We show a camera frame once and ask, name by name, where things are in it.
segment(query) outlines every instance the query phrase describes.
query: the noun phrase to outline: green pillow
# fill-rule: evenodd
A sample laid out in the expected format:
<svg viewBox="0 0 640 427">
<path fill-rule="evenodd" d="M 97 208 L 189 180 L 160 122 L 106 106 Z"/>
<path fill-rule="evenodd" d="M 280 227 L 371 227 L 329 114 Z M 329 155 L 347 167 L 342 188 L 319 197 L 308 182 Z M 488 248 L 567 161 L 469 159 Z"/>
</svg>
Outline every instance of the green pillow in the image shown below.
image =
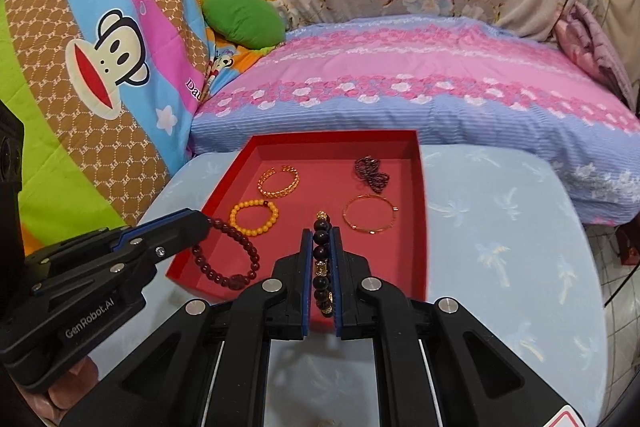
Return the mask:
<svg viewBox="0 0 640 427">
<path fill-rule="evenodd" d="M 265 0 L 206 0 L 202 12 L 214 31 L 250 50 L 284 41 L 284 22 Z"/>
</svg>

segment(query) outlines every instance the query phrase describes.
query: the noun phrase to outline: red box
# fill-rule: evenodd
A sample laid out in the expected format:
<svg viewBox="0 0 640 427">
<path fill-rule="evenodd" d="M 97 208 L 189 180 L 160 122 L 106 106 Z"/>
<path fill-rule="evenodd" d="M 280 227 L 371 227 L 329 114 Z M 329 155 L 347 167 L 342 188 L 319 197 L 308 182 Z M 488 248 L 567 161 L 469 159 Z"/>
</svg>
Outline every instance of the red box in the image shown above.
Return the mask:
<svg viewBox="0 0 640 427">
<path fill-rule="evenodd" d="M 344 222 L 345 204 L 360 194 L 371 194 L 369 186 L 354 172 L 354 162 L 363 156 L 380 159 L 380 172 L 390 179 L 382 196 L 398 207 L 391 229 L 371 235 L 351 230 Z M 276 174 L 264 183 L 265 190 L 279 190 L 292 181 L 291 165 L 300 174 L 298 187 L 288 196 L 272 200 L 280 216 L 268 233 L 252 237 L 260 255 L 258 280 L 266 279 L 276 259 L 296 253 L 303 229 L 312 229 L 316 214 L 324 210 L 334 227 L 340 228 L 346 251 L 363 255 L 371 273 L 398 286 L 408 297 L 423 300 L 427 284 L 427 235 L 424 182 L 417 134 L 405 130 L 337 131 L 254 136 L 229 167 L 203 212 L 228 222 L 231 208 L 246 200 L 264 198 L 257 182 L 268 169 Z M 384 201 L 363 198 L 349 208 L 348 216 L 360 227 L 375 229 L 391 221 L 391 207 Z M 239 226 L 255 229 L 271 216 L 264 207 L 238 212 Z M 212 230 L 201 244 L 207 262 L 230 276 L 249 270 L 241 245 Z M 208 280 L 188 251 L 174 258 L 167 277 L 181 286 L 216 301 L 234 299 L 238 292 Z M 322 317 L 314 303 L 312 327 L 326 330 L 332 321 Z"/>
</svg>

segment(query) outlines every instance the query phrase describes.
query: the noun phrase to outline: cartoon monkey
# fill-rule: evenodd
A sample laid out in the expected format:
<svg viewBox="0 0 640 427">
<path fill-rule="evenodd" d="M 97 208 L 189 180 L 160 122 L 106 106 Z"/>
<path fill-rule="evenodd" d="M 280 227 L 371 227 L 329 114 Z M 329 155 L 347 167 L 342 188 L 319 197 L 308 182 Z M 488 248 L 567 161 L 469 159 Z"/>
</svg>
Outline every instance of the cartoon monkey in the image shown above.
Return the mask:
<svg viewBox="0 0 640 427">
<path fill-rule="evenodd" d="M 95 44 L 70 40 L 65 49 L 66 70 L 78 97 L 105 120 L 120 114 L 120 84 L 143 86 L 149 80 L 146 49 L 138 23 L 118 9 L 98 22 Z"/>
<path fill-rule="evenodd" d="M 209 74 L 207 75 L 207 81 L 200 93 L 201 102 L 207 102 L 207 100 L 211 98 L 209 90 L 211 89 L 211 85 L 215 81 L 216 77 L 222 72 L 222 70 L 230 68 L 233 64 L 233 58 L 226 54 L 220 55 L 216 60 L 209 61 L 209 64 L 207 64 L 207 71 L 209 71 Z"/>
</svg>

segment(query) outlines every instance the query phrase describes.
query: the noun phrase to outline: black bead bracelet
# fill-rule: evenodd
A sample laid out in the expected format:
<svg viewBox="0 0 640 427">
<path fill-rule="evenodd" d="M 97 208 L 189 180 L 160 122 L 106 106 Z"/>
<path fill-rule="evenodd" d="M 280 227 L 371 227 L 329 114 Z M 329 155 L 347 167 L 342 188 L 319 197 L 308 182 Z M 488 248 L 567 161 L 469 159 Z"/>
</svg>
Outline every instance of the black bead bracelet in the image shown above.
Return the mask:
<svg viewBox="0 0 640 427">
<path fill-rule="evenodd" d="M 258 251 L 252 245 L 249 238 L 247 238 L 244 234 L 238 232 L 235 228 L 228 225 L 222 219 L 210 219 L 211 227 L 216 230 L 220 230 L 222 233 L 226 233 L 231 239 L 235 240 L 237 243 L 240 243 L 244 248 L 244 251 L 249 256 L 251 260 L 251 269 L 247 272 L 246 275 L 241 275 L 239 273 L 232 275 L 231 277 L 224 277 L 222 273 L 216 272 L 202 254 L 202 248 L 200 245 L 195 245 L 195 247 L 191 248 L 191 253 L 193 253 L 195 264 L 200 268 L 200 271 L 207 276 L 207 279 L 213 281 L 216 284 L 220 284 L 222 287 L 228 287 L 230 290 L 240 291 L 244 289 L 253 279 L 257 277 L 257 271 L 260 269 L 260 256 L 258 255 Z"/>
<path fill-rule="evenodd" d="M 331 247 L 329 245 L 329 230 L 331 220 L 325 212 L 318 212 L 314 223 L 314 259 L 316 260 L 316 276 L 312 281 L 316 306 L 324 317 L 334 314 L 334 296 L 331 292 L 330 259 Z"/>
</svg>

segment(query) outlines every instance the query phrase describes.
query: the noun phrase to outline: gold bracelet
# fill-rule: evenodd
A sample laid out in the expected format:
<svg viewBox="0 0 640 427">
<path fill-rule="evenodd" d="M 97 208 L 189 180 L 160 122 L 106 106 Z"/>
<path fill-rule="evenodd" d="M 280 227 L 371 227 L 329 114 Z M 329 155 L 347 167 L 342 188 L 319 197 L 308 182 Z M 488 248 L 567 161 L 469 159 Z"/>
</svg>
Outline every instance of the gold bracelet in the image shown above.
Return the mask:
<svg viewBox="0 0 640 427">
<path fill-rule="evenodd" d="M 276 169 L 271 168 L 262 176 L 260 176 L 260 179 L 258 180 L 258 190 L 260 190 L 260 194 L 262 194 L 265 198 L 271 198 L 272 200 L 274 200 L 275 198 L 287 196 L 288 194 L 296 190 L 296 187 L 298 187 L 298 184 L 300 183 L 300 174 L 298 174 L 298 171 L 290 165 L 283 165 L 282 172 L 291 172 L 291 174 L 293 174 L 294 176 L 293 181 L 291 182 L 289 187 L 283 188 L 283 190 L 276 190 L 275 192 L 268 192 L 266 190 L 263 190 L 262 184 L 266 181 L 267 178 L 273 176 L 276 173 Z"/>
<path fill-rule="evenodd" d="M 241 209 L 249 208 L 250 206 L 266 206 L 271 211 L 270 219 L 261 227 L 258 227 L 257 229 L 253 229 L 253 230 L 243 229 L 241 227 L 238 227 L 238 223 L 236 222 L 236 215 L 238 214 L 238 212 Z M 265 201 L 265 200 L 243 201 L 242 203 L 236 204 L 236 206 L 234 206 L 231 209 L 231 213 L 229 213 L 229 224 L 232 227 L 234 227 L 236 230 L 238 230 L 238 232 L 243 233 L 247 237 L 255 237 L 256 235 L 260 235 L 261 233 L 269 232 L 269 229 L 276 224 L 276 221 L 278 220 L 278 214 L 279 212 L 275 204 L 271 203 L 271 201 Z"/>
<path fill-rule="evenodd" d="M 349 219 L 347 219 L 347 210 L 351 205 L 351 203 L 353 203 L 356 200 L 359 200 L 360 198 L 376 198 L 377 200 L 382 200 L 382 201 L 385 201 L 385 203 L 388 203 L 388 205 L 393 210 L 393 214 L 391 216 L 391 222 L 385 227 L 382 227 L 381 229 L 363 229 L 363 227 L 358 227 L 357 225 L 354 225 L 351 221 L 349 221 Z M 365 233 L 371 233 L 371 234 L 380 233 L 380 232 L 384 232 L 387 229 L 390 229 L 394 225 L 394 223 L 396 222 L 396 212 L 398 210 L 399 210 L 398 207 L 393 206 L 393 203 L 391 203 L 391 201 L 387 200 L 382 196 L 379 196 L 378 194 L 362 194 L 360 196 L 356 196 L 355 198 L 353 198 L 353 200 L 348 201 L 348 203 L 344 206 L 344 210 L 342 211 L 342 219 L 344 219 L 344 222 L 347 225 L 349 225 L 349 228 L 351 230 L 356 230 L 357 232 L 365 232 Z"/>
</svg>

